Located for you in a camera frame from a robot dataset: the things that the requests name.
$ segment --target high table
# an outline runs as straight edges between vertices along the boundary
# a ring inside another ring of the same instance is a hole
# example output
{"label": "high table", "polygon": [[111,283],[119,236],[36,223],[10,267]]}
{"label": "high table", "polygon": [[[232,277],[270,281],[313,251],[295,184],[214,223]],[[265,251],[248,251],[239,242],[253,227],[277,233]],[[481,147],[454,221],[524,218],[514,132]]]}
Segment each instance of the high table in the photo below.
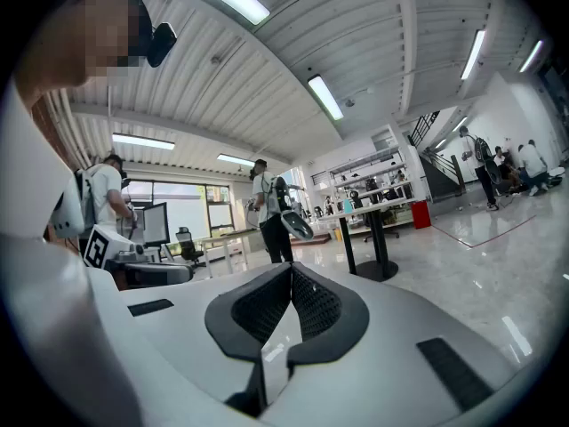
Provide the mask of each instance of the high table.
{"label": "high table", "polygon": [[228,273],[233,273],[233,268],[231,267],[231,256],[229,255],[228,241],[234,238],[241,238],[241,246],[243,248],[243,258],[245,259],[245,267],[247,268],[247,253],[245,251],[245,242],[242,238],[246,236],[251,236],[252,234],[259,233],[259,230],[243,230],[238,232],[232,232],[226,234],[225,236],[219,236],[218,238],[202,238],[199,242],[202,244],[202,249],[204,250],[205,266],[212,275],[212,266],[210,265],[210,260],[207,256],[207,250],[205,249],[205,244],[213,244],[215,242],[223,242],[223,253],[225,254],[225,261],[228,265]]}
{"label": "high table", "polygon": [[[335,215],[326,215],[319,218],[320,221],[340,220],[341,236],[346,247],[346,257],[348,258],[349,273],[360,277],[369,278],[375,281],[385,281],[397,274],[399,266],[389,260],[388,248],[385,243],[385,235],[383,234],[383,222],[381,219],[381,210],[390,208],[393,205],[401,205],[411,203],[415,199],[406,199],[400,197],[390,201],[360,207],[354,209],[350,213],[337,213]],[[375,261],[362,262],[356,266],[354,261],[354,253],[352,252],[352,243],[349,237],[348,224],[346,218],[352,215],[367,214],[370,228],[372,229],[373,248],[375,249]]]}

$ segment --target round table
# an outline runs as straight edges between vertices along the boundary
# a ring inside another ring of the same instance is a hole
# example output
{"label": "round table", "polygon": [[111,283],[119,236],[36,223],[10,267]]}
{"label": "round table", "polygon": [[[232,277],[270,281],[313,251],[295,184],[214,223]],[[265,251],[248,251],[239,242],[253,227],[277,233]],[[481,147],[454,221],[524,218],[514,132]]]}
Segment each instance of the round table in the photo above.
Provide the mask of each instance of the round table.
{"label": "round table", "polygon": [[[397,274],[399,266],[389,260],[388,248],[385,243],[385,234],[383,233],[383,220],[381,219],[381,210],[386,210],[393,205],[401,205],[413,202],[415,199],[398,198],[387,202],[369,205],[354,209],[350,213],[337,213],[335,215],[326,215],[319,218],[319,221],[340,220],[341,236],[344,240],[346,248],[346,257],[348,259],[349,273],[358,275],[359,277],[369,278],[375,281],[389,280]],[[358,264],[354,260],[352,252],[352,243],[349,237],[348,223],[346,219],[353,215],[366,214],[372,229],[373,248],[375,250],[375,261],[366,261]]]}

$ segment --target white pillar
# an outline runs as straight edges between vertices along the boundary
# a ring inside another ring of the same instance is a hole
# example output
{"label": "white pillar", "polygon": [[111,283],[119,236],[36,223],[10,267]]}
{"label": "white pillar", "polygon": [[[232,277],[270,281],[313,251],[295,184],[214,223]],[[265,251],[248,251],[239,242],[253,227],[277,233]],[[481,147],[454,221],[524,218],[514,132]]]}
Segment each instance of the white pillar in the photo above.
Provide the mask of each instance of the white pillar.
{"label": "white pillar", "polygon": [[399,146],[399,153],[407,164],[407,171],[410,174],[413,185],[413,196],[418,201],[423,201],[427,198],[421,178],[421,176],[424,176],[424,171],[422,170],[422,165],[421,161],[419,160],[417,150],[412,150],[409,145],[409,141],[403,136],[401,127],[393,116],[388,116],[386,120],[388,123],[389,131]]}

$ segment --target sitting person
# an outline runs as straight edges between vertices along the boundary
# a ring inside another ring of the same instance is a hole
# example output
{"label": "sitting person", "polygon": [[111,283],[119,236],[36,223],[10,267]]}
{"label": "sitting person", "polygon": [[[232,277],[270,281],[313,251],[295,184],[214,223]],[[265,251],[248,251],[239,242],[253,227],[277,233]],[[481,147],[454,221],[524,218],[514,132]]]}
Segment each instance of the sitting person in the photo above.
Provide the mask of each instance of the sitting person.
{"label": "sitting person", "polygon": [[500,169],[501,178],[505,181],[512,182],[512,188],[518,189],[521,185],[519,180],[519,175],[516,170],[512,167],[509,160],[506,158],[500,146],[496,146],[496,156],[494,157],[494,163]]}
{"label": "sitting person", "polygon": [[547,165],[542,161],[536,148],[532,144],[526,146],[520,144],[517,151],[523,168],[520,170],[520,178],[529,187],[532,187],[530,196],[535,195],[540,188],[548,191],[548,186],[545,183],[549,178]]}

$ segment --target white ceiling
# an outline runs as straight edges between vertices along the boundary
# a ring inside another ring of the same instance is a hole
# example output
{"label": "white ceiling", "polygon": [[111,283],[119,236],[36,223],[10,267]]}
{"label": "white ceiling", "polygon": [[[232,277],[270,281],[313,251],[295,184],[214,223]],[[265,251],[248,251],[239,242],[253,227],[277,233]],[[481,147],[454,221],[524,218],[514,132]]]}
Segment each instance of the white ceiling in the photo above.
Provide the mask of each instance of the white ceiling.
{"label": "white ceiling", "polygon": [[[260,0],[270,16],[256,27],[220,0],[144,1],[154,25],[170,22],[178,43],[160,68],[144,65],[111,87],[110,120],[107,80],[68,92],[84,145],[102,157],[113,132],[165,139],[174,151],[114,149],[133,162],[220,173],[238,174],[216,160],[220,153],[263,157],[279,172],[380,131],[390,114],[403,125],[465,106],[494,71],[519,68],[541,33],[519,0]],[[461,81],[483,28],[481,65]],[[315,74],[342,120],[311,96]]]}

